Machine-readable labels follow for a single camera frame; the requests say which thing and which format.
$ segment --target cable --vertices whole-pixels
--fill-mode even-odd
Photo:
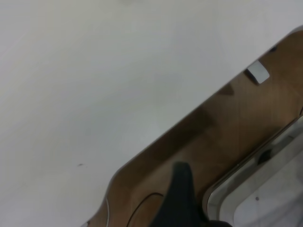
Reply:
[[[108,227],[108,223],[109,223],[109,203],[108,203],[107,197],[106,197],[106,204],[107,204],[107,222],[106,222],[106,227]]]
[[[161,193],[158,193],[158,192],[153,192],[153,193],[151,193],[151,194],[149,194],[149,195],[147,195],[140,203],[139,203],[139,205],[136,207],[136,209],[134,209],[134,211],[133,211],[133,213],[132,213],[132,215],[130,216],[130,218],[129,218],[129,220],[128,220],[128,222],[127,222],[127,224],[126,224],[126,227],[128,227],[129,226],[129,223],[131,222],[131,220],[132,220],[132,218],[133,218],[133,216],[134,216],[134,214],[136,213],[136,211],[139,209],[139,207],[142,205],[142,203],[144,203],[144,201],[145,200],[147,200],[149,197],[151,197],[152,195],[158,195],[158,196],[161,196],[161,197],[164,197],[164,195],[163,194],[161,194]]]

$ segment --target brown wooden surface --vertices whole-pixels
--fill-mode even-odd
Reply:
[[[244,74],[238,75],[116,176],[108,193],[109,227],[125,227],[149,193],[165,194],[173,162],[191,165],[196,193],[202,194],[256,145],[298,116],[303,105],[303,32],[290,35],[260,61],[270,74],[263,84],[256,86]],[[144,202],[129,227],[147,227],[161,200],[153,196]],[[105,227],[106,218],[104,202],[90,227]]]

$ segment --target white surface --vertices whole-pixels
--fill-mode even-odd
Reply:
[[[301,26],[302,9],[1,0],[0,226],[81,226],[122,165]]]
[[[258,84],[262,84],[269,78],[269,73],[259,61],[252,63],[247,70],[251,73],[251,76],[255,78]]]
[[[299,165],[300,157],[303,157],[302,141],[303,134],[231,192],[220,206],[220,220],[227,221],[234,227],[271,227],[275,224],[280,226],[280,221],[288,220],[290,215],[295,222],[298,206],[293,201],[302,203],[298,192],[303,192],[303,184],[300,186],[298,182],[302,179],[297,174],[302,169]],[[301,220],[302,213],[303,210],[297,221]]]
[[[235,227],[303,225],[303,152],[246,198],[234,213]]]

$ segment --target black object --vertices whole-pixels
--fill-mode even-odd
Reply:
[[[267,162],[271,159],[271,150],[264,151],[263,154],[259,157],[258,165]]]
[[[275,52],[277,50],[278,46],[274,46],[273,48],[270,49],[269,52]]]
[[[164,201],[150,227],[232,227],[227,222],[209,221],[195,198],[188,163],[177,162]]]

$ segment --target wood grain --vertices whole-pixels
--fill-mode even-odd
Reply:
[[[199,194],[298,116],[303,105],[303,32],[290,35],[260,61],[270,74],[267,81],[256,86],[238,75],[120,171],[108,193],[110,227],[126,226],[149,193],[165,193],[175,161],[190,164]],[[147,227],[161,200],[149,198],[130,227]],[[104,227],[106,215],[104,203],[90,227]]]

